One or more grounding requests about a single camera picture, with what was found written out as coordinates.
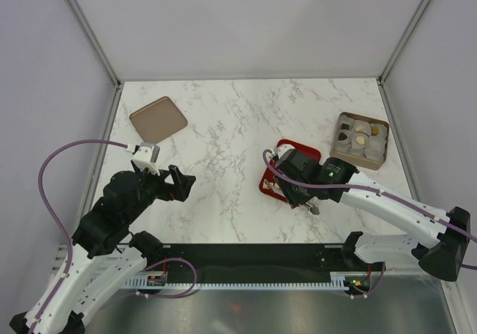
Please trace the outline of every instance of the red tray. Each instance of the red tray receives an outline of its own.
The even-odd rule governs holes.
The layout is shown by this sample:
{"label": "red tray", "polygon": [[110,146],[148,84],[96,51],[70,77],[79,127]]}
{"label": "red tray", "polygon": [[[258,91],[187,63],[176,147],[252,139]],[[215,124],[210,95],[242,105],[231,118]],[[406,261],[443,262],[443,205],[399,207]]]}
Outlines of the red tray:
{"label": "red tray", "polygon": [[[309,157],[311,157],[313,159],[316,159],[317,161],[320,161],[320,159],[321,159],[321,152],[319,152],[318,150],[316,150],[314,148],[310,148],[309,146],[300,144],[299,142],[292,142],[291,140],[288,140],[288,139],[282,139],[278,142],[277,148],[279,146],[283,145],[283,144],[293,145],[296,149],[302,151],[303,153],[305,153],[306,155],[308,155]],[[270,161],[270,164],[275,166],[275,162],[273,160]],[[275,192],[273,192],[272,190],[263,187],[263,183],[264,183],[265,180],[270,181],[272,184],[275,183],[274,173],[271,172],[268,168],[265,169],[265,173],[263,174],[262,179],[260,180],[260,183],[259,183],[260,192],[262,194],[266,194],[268,196],[271,196],[272,198],[276,198],[278,200],[286,202],[286,198],[284,198],[283,196],[278,195]]]}

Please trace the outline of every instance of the white marble surface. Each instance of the white marble surface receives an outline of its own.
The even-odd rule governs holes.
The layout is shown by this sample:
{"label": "white marble surface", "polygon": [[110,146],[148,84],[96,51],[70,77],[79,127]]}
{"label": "white marble surface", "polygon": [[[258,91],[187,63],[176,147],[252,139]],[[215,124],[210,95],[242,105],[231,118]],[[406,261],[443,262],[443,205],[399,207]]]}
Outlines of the white marble surface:
{"label": "white marble surface", "polygon": [[[132,225],[163,242],[342,242],[350,231],[400,233],[365,212],[322,201],[321,215],[263,195],[262,151],[282,138],[329,156],[335,122],[348,111],[386,120],[374,79],[128,82],[111,140],[142,140],[129,121],[140,107],[170,97],[189,121],[162,141],[162,168],[178,165],[197,182],[185,203],[156,201]],[[96,198],[111,176],[130,168],[130,154],[109,147]],[[409,195],[396,144],[379,171],[364,169],[380,183]]]}

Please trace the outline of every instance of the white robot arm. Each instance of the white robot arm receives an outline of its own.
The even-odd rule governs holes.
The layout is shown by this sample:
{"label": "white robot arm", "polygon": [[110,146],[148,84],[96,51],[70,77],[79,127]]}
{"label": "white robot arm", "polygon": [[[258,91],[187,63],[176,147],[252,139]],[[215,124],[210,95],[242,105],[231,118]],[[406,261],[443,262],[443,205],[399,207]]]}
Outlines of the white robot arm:
{"label": "white robot arm", "polygon": [[[66,259],[36,306],[13,317],[10,326],[21,334],[76,334],[106,301],[134,274],[156,258],[161,242],[143,231],[133,238],[121,256],[89,284],[119,242],[129,234],[129,226],[156,199],[185,201],[195,182],[176,166],[159,169],[157,145],[142,143],[127,148],[133,152],[135,171],[120,171],[104,187],[94,207],[80,221],[73,234],[72,258]],[[173,183],[165,180],[171,175]]]}
{"label": "white robot arm", "polygon": [[[274,167],[269,160],[274,160]],[[434,277],[457,280],[469,239],[450,227],[470,231],[470,214],[464,209],[455,207],[447,212],[405,198],[343,160],[329,158],[320,165],[291,145],[265,151],[264,161],[292,208],[305,205],[312,213],[319,213],[312,204],[330,199],[367,211],[406,233],[351,233],[344,243],[350,257],[402,267],[418,264]]]}

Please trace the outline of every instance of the cable clip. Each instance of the cable clip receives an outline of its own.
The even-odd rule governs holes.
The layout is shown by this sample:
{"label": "cable clip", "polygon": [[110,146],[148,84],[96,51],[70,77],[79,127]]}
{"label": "cable clip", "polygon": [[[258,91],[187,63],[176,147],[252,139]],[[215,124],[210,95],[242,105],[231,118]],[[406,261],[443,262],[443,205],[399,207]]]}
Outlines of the cable clip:
{"label": "cable clip", "polygon": [[136,144],[127,144],[126,151],[129,153],[135,153],[137,151],[137,145]]}
{"label": "cable clip", "polygon": [[268,149],[270,152],[267,153],[267,160],[270,162],[271,160],[278,160],[278,153],[276,149]]}

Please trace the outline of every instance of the gray wall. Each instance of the gray wall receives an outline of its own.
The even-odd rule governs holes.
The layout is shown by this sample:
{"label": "gray wall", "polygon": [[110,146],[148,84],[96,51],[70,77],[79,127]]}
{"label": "gray wall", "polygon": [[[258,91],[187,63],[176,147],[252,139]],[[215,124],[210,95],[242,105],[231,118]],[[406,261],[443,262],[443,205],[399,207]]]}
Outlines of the gray wall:
{"label": "gray wall", "polygon": [[419,0],[78,0],[122,80],[379,75]]}
{"label": "gray wall", "polygon": [[[388,79],[423,200],[473,214],[477,229],[477,0],[434,0]],[[467,263],[477,265],[470,245]],[[471,318],[477,273],[459,279]]]}
{"label": "gray wall", "polygon": [[[37,190],[42,161],[97,138],[113,86],[63,0],[0,0],[0,333],[45,291],[62,240]],[[94,148],[70,151],[45,177],[71,231]]]}

